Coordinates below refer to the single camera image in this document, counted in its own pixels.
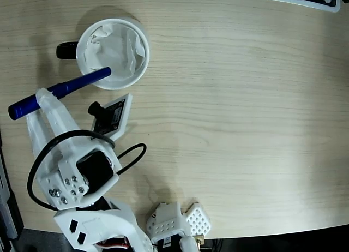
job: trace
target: screw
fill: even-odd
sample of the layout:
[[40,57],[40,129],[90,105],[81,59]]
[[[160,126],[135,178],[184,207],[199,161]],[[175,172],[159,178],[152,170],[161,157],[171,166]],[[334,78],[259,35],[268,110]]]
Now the screw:
[[113,163],[111,163],[111,160],[109,158],[107,158],[107,160],[108,160],[110,167],[113,168]]
[[63,204],[68,204],[68,200],[67,200],[65,197],[62,197],[62,198],[61,198],[61,202],[62,202]]
[[61,195],[61,193],[62,193],[62,191],[60,189],[57,189],[57,188],[49,190],[49,194],[52,197],[59,197]]
[[88,181],[87,181],[87,179],[85,177],[82,177],[82,179],[83,179],[83,182],[85,183],[85,185],[89,185]]

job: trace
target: blue marker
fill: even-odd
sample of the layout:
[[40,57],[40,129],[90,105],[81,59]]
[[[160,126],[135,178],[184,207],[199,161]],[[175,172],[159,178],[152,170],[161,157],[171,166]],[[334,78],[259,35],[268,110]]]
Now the blue marker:
[[[56,96],[56,98],[61,99],[64,98],[66,95],[70,94],[71,92],[74,92],[89,84],[95,83],[96,81],[101,80],[110,75],[110,68],[102,68],[87,75],[77,77],[73,80],[55,84],[52,87],[49,87],[47,90],[51,91],[52,94]],[[27,98],[24,98],[18,101],[17,103],[10,105],[9,116],[13,120],[17,120],[39,108],[40,106],[38,105],[35,94],[30,95]]]

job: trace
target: white cup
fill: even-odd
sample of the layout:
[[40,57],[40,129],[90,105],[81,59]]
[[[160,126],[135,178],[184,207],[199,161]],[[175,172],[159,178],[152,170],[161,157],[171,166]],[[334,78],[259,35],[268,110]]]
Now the white cup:
[[144,27],[137,20],[131,19],[129,17],[120,17],[115,19],[104,19],[104,20],[98,21],[84,31],[84,33],[81,35],[78,42],[72,41],[72,42],[64,42],[59,44],[56,49],[56,55],[60,59],[76,59],[80,72],[83,75],[93,72],[94,70],[92,70],[87,66],[85,55],[84,55],[86,45],[87,45],[87,40],[92,35],[92,33],[97,30],[97,28],[110,23],[124,24],[127,27],[133,29],[140,36],[140,39],[145,49],[145,60],[143,64],[138,69],[135,70],[135,73],[133,76],[128,77],[126,79],[119,79],[115,74],[112,73],[108,79],[101,79],[93,83],[95,86],[103,89],[118,90],[118,89],[129,87],[133,85],[135,82],[137,82],[145,73],[149,64],[149,59],[150,59],[149,37]]

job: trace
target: wood grain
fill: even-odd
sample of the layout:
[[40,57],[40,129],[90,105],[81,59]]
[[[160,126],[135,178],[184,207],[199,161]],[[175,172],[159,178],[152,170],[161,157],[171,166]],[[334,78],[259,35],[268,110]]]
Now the wood grain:
[[[145,142],[142,161],[108,193],[140,224],[158,202],[200,201],[209,237],[349,223],[348,6],[332,14],[265,0],[0,0],[0,126],[25,226],[59,231],[26,192],[33,162],[25,119],[7,107],[79,75],[56,46],[100,19],[132,16],[151,62],[122,91],[89,86],[63,102],[88,129],[88,105],[131,92],[116,152]],[[122,160],[126,164],[132,156]]]

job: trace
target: tissue paper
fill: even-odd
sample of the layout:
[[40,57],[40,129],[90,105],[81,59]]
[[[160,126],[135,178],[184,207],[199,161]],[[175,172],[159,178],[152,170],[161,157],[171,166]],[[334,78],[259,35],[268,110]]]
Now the tissue paper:
[[91,70],[110,67],[105,79],[127,79],[145,60],[145,48],[136,31],[113,23],[96,29],[87,40],[85,60]]

